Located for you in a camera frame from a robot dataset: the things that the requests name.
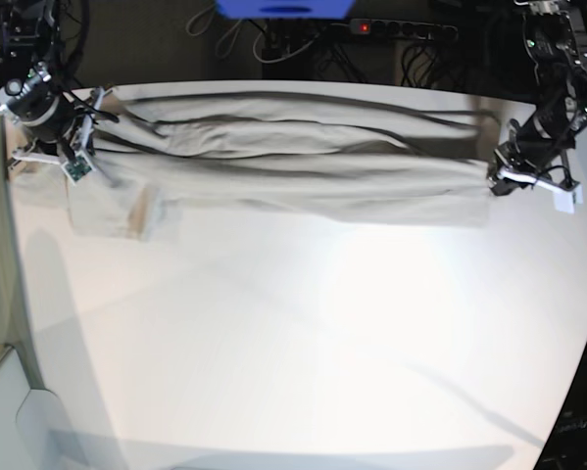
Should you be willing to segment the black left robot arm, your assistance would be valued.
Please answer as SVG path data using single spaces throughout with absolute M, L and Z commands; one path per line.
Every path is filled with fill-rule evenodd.
M 580 189 L 567 152 L 587 128 L 587 8 L 577 1 L 515 1 L 521 45 L 533 67 L 539 99 L 495 150 L 488 178 L 494 196 L 541 187 L 574 197 Z

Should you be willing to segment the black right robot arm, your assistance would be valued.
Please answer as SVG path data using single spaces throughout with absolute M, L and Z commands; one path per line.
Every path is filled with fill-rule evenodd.
M 0 117 L 20 125 L 28 143 L 15 161 L 56 165 L 71 182 L 93 168 L 93 131 L 100 120 L 117 121 L 102 103 L 109 89 L 88 98 L 73 88 L 90 29 L 90 4 L 78 2 L 73 40 L 63 35 L 69 1 L 0 1 Z

